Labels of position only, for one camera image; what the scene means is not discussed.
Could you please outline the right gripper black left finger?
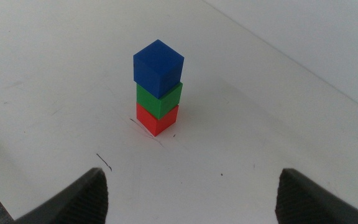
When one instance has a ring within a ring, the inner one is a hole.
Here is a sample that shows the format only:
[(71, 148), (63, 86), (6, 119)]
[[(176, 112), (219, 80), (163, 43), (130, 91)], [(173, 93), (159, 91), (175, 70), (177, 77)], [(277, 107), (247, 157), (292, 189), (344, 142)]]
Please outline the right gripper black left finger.
[(105, 224), (108, 205), (105, 173), (101, 168), (92, 168), (60, 193), (14, 222)]

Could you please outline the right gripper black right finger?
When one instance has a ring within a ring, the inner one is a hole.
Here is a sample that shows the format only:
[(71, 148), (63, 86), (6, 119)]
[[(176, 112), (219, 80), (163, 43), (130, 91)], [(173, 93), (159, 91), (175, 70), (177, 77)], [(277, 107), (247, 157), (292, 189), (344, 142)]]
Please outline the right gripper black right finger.
[(358, 223), (358, 209), (295, 169), (282, 170), (275, 214), (280, 224)]

